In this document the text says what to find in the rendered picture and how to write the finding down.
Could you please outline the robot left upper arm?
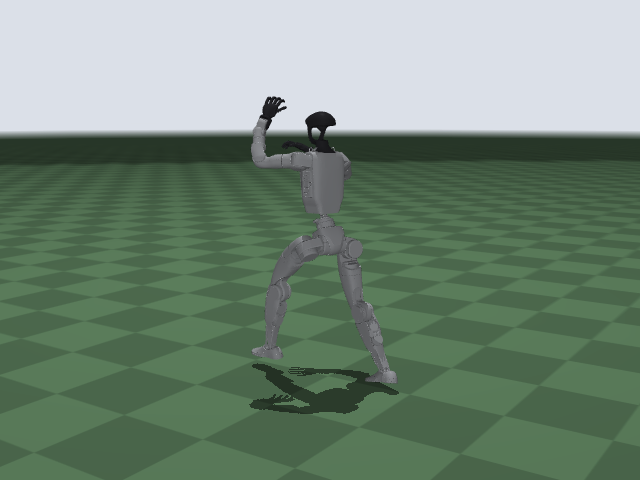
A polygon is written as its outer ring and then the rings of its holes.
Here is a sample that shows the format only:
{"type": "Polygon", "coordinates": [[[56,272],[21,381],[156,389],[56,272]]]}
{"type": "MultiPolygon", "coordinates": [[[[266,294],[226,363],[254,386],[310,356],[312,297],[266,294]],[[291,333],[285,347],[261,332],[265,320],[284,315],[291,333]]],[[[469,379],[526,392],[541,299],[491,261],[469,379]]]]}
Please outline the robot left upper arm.
{"type": "MultiPolygon", "coordinates": [[[[264,152],[265,153],[265,152],[264,152]]],[[[252,157],[253,160],[253,157],[252,157]]],[[[265,158],[261,162],[253,163],[258,168],[272,168],[272,169],[292,169],[294,171],[303,171],[307,168],[311,168],[312,157],[306,155],[303,152],[292,152],[289,154],[276,154],[271,157],[265,158]]]]}

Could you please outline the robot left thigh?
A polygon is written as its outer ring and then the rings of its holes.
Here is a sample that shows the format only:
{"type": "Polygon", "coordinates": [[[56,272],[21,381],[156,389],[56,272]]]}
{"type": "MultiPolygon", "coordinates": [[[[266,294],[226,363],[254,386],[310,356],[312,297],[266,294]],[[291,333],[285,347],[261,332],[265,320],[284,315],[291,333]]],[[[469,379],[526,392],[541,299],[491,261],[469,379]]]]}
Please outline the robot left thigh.
{"type": "Polygon", "coordinates": [[[272,285],[280,286],[282,290],[281,302],[287,300],[291,296],[291,287],[287,282],[304,262],[316,259],[323,249],[320,238],[312,239],[308,235],[300,236],[295,239],[283,251],[279,257],[271,278],[272,285]]]}

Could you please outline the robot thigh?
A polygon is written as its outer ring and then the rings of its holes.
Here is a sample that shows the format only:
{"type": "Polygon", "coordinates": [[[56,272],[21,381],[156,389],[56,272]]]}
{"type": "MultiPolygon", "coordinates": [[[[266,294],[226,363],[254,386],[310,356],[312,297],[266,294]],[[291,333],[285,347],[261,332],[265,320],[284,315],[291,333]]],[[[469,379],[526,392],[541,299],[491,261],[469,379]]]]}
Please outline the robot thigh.
{"type": "Polygon", "coordinates": [[[316,259],[323,249],[320,238],[312,239],[308,235],[300,236],[295,239],[283,251],[279,257],[271,278],[272,285],[280,286],[282,290],[281,302],[287,300],[291,296],[291,287],[287,282],[304,262],[316,259]]]}
{"type": "Polygon", "coordinates": [[[337,254],[340,280],[353,319],[363,323],[372,317],[370,305],[363,300],[362,272],[357,260],[363,252],[363,246],[354,238],[345,238],[347,248],[345,252],[337,254]]]}

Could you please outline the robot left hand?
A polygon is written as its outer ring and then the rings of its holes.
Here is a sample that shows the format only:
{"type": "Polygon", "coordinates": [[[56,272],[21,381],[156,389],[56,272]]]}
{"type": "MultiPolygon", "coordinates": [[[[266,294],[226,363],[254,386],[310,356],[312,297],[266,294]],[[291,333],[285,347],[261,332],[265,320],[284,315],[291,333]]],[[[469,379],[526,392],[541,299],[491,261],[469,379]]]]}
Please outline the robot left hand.
{"type": "Polygon", "coordinates": [[[260,117],[259,117],[259,119],[260,118],[264,118],[264,119],[268,120],[268,122],[266,124],[266,130],[269,128],[269,126],[270,126],[270,124],[272,122],[271,118],[274,117],[276,115],[276,113],[278,113],[278,112],[280,112],[280,111],[282,111],[282,110],[287,108],[286,106],[284,106],[284,107],[281,107],[280,109],[278,109],[278,106],[282,102],[285,102],[285,100],[281,99],[280,97],[277,97],[277,98],[276,97],[272,97],[272,98],[271,97],[267,97],[267,99],[265,101],[265,104],[263,106],[263,109],[262,109],[263,115],[260,115],[260,117]],[[270,102],[269,102],[269,100],[270,100],[270,102]],[[278,101],[278,103],[277,103],[277,101],[278,101]]]}

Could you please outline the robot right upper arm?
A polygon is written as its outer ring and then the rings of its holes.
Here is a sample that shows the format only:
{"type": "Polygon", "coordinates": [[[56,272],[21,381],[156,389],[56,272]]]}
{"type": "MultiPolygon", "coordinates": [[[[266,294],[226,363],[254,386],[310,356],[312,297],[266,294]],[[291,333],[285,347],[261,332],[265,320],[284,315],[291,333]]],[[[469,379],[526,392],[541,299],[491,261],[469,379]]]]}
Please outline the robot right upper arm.
{"type": "Polygon", "coordinates": [[[351,161],[342,153],[343,158],[344,158],[344,181],[349,179],[352,176],[352,172],[351,172],[351,161]]]}

